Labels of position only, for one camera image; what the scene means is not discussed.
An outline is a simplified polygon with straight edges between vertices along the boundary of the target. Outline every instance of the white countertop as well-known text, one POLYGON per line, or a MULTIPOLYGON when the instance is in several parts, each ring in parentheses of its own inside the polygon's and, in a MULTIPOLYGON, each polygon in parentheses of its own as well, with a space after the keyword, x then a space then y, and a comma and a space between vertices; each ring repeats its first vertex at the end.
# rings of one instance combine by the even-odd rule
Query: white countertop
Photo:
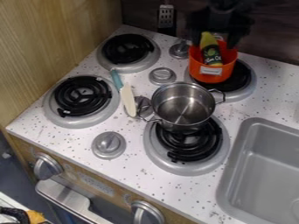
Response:
MULTIPOLYGON (((162 57, 151 68, 140 73, 122 74, 135 95, 151 97, 157 86, 148 80, 149 72, 156 67, 169 67, 182 81, 188 60, 173 59, 169 48, 177 38, 123 25, 115 34, 139 33, 152 38, 162 50, 162 57)), ((289 127, 299 125, 299 66, 240 53, 257 74, 257 87, 243 101, 221 104, 214 115, 226 126, 231 146, 240 123, 249 117, 262 117, 289 127)), ((96 74, 110 79, 91 52, 65 78, 81 74, 96 74)), ((150 198, 193 221, 211 224, 240 224, 221 211, 215 199, 224 165, 206 175, 182 177, 161 170, 145 154, 143 130, 145 122, 128 118, 121 105, 105 122, 86 129, 64 129, 54 125, 44 115, 43 96, 34 102, 7 130, 38 147, 82 166, 129 190, 150 198), (91 142, 104 131, 117 131, 127 140, 126 151, 118 158, 105 161, 91 151, 91 142)))

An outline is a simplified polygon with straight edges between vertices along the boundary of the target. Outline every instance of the stove knob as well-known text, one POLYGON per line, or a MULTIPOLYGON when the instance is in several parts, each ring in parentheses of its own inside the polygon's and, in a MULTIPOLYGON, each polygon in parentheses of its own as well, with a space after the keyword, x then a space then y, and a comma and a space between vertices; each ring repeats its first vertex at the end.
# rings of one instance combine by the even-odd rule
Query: stove knob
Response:
POLYGON ((185 40, 182 40, 179 44, 173 45, 170 48, 170 56, 179 60, 185 60, 188 58, 189 46, 185 40))
POLYGON ((50 179, 52 176, 63 172, 61 165, 45 153, 38 153, 37 159, 34 165, 34 174, 38 179, 50 179))
POLYGON ((161 212, 146 201, 136 200, 131 204, 133 224, 164 224, 161 212))
POLYGON ((94 155, 103 159, 117 158, 125 149, 126 140, 121 134, 113 131, 101 133, 92 143, 94 155))

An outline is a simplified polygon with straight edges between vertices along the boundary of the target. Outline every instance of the burner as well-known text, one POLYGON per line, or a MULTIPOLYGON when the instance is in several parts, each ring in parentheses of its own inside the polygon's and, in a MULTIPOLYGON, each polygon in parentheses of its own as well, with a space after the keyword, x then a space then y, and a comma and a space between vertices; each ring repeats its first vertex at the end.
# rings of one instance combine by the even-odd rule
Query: burner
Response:
POLYGON ((97 50, 99 64, 119 73, 138 73, 153 66, 160 58, 159 46, 150 38, 138 34, 123 34, 109 38, 97 50))
MULTIPOLYGON (((256 74, 244 61, 237 59, 233 74, 227 80, 220 83, 204 83, 195 80, 189 74, 187 67, 184 72, 184 81, 199 84, 207 89, 216 88, 226 93, 226 102, 237 102, 248 97, 256 87, 256 74)), ((213 94, 216 101, 222 99, 222 94, 213 94)))
POLYGON ((205 83, 199 80, 195 80, 200 86, 211 89, 217 88, 222 92, 232 92, 243 88, 248 82, 251 81, 251 70, 246 67, 239 60, 236 61, 236 64, 233 69, 232 76, 227 80, 220 83, 205 83))
POLYGON ((149 159, 182 176, 202 175, 220 166, 230 149, 229 140, 226 127, 214 116, 203 129, 188 136, 167 132, 156 122, 147 123, 143 133, 149 159))
POLYGON ((92 76, 69 78, 56 87, 54 94, 62 117, 91 114, 112 97, 107 83, 92 76))
POLYGON ((202 129, 190 135, 171 133, 158 124, 156 136, 169 151, 167 155, 172 162, 191 162, 209 158, 217 152, 222 130, 213 119, 210 119, 202 129))
POLYGON ((102 51, 114 64, 128 64, 142 59, 154 46, 148 39, 137 34, 123 34, 108 40, 102 51))
POLYGON ((45 95, 45 116, 67 129, 83 129, 108 119, 118 108, 115 85, 95 75, 62 80, 45 95))

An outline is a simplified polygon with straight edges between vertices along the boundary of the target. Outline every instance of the label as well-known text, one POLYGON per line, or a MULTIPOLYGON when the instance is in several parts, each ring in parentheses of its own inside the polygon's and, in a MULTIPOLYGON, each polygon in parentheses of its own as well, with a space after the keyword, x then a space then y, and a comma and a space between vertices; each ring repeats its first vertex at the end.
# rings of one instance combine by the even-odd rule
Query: label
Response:
POLYGON ((115 195, 115 190, 113 190, 112 187, 105 185, 104 183, 100 182, 99 180, 97 180, 95 178, 91 178, 84 173, 77 172, 77 174, 79 175, 80 180, 84 184, 91 186, 94 189, 96 189, 102 193, 105 193, 106 195, 109 195, 110 197, 113 197, 115 195))
POLYGON ((199 73, 200 74, 210 74, 210 75, 220 76, 222 74, 222 67, 201 66, 199 73))
POLYGON ((202 53, 206 65, 211 66, 214 64, 222 63, 218 45, 208 45, 204 47, 204 49, 202 49, 202 53))

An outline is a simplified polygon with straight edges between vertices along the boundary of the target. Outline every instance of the sink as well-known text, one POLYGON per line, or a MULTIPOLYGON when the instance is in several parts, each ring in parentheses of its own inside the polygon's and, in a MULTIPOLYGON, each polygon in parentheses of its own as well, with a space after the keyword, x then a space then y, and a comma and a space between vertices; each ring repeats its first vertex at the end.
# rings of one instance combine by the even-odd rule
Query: sink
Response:
POLYGON ((261 118, 244 121, 216 199, 248 224, 299 224, 299 130, 261 118))

